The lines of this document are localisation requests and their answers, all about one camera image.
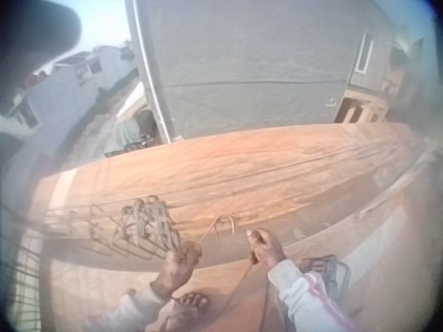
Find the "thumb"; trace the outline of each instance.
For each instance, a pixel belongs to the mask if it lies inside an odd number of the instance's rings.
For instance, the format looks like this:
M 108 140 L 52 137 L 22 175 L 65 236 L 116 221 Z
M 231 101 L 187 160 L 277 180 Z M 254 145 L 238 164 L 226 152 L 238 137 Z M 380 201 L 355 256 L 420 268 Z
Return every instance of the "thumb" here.
M 189 247 L 186 250 L 186 265 L 194 267 L 199 263 L 200 252 L 194 247 Z

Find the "window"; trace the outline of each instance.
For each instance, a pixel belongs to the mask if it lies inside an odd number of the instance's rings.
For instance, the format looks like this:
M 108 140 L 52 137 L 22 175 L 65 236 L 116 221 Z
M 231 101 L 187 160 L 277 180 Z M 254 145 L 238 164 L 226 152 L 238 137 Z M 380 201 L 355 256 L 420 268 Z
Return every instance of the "window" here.
M 29 129 L 33 129 L 39 124 L 39 121 L 27 102 L 22 102 L 21 105 L 17 107 L 13 117 L 16 118 L 20 124 L 26 124 Z
M 368 69 L 369 60 L 371 58 L 372 47 L 374 45 L 374 39 L 371 35 L 365 34 L 361 41 L 359 57 L 357 58 L 355 71 L 357 73 L 365 74 Z
M 89 68 L 91 69 L 91 73 L 96 74 L 102 71 L 102 64 L 100 60 L 96 60 L 89 65 Z
M 362 113 L 363 109 L 360 106 L 357 106 L 354 110 L 354 114 L 352 114 L 351 120 L 349 120 L 349 123 L 356 123 L 357 121 L 359 121 Z

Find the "hand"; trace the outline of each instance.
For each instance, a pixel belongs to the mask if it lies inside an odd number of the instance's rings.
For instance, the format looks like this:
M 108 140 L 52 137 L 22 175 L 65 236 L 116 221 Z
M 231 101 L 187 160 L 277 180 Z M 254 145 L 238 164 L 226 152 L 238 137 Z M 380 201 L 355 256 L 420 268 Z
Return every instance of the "hand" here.
M 274 233 L 259 228 L 254 231 L 247 230 L 246 235 L 258 261 L 265 263 L 269 269 L 287 259 Z
M 151 283 L 152 290 L 163 299 L 186 284 L 199 263 L 201 247 L 195 242 L 185 242 L 179 251 L 169 251 L 158 277 Z

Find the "concrete wall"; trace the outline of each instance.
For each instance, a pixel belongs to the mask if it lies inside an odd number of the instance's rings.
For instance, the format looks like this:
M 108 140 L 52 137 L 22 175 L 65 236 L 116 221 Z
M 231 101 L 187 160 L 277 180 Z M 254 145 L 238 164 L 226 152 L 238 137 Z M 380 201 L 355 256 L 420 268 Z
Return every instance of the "concrete wall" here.
M 372 1 L 368 1 L 364 22 L 363 33 L 371 35 L 374 44 L 366 73 L 353 71 L 350 83 L 372 91 L 380 91 L 381 83 L 389 65 L 390 52 L 395 36 L 395 25 L 386 13 Z
M 332 122 L 361 40 L 365 2 L 141 5 L 176 135 Z

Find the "building wall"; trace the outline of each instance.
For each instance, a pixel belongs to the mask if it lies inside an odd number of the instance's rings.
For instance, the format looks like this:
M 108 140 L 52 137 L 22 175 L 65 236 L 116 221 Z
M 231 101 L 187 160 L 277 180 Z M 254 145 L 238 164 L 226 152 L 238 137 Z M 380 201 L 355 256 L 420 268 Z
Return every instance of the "building wall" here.
M 333 122 L 365 1 L 146 1 L 141 11 L 177 136 Z
M 109 90 L 135 68 L 133 62 L 120 59 L 117 48 L 102 50 L 99 59 L 102 71 L 81 85 L 74 68 L 67 66 L 26 92 L 26 101 L 40 122 L 31 140 L 50 158 L 96 103 L 99 88 Z
M 363 34 L 372 35 L 374 43 L 366 73 L 359 73 L 354 68 L 350 83 L 379 92 L 388 70 L 390 52 L 395 36 L 395 25 L 376 3 L 368 1 L 367 5 Z

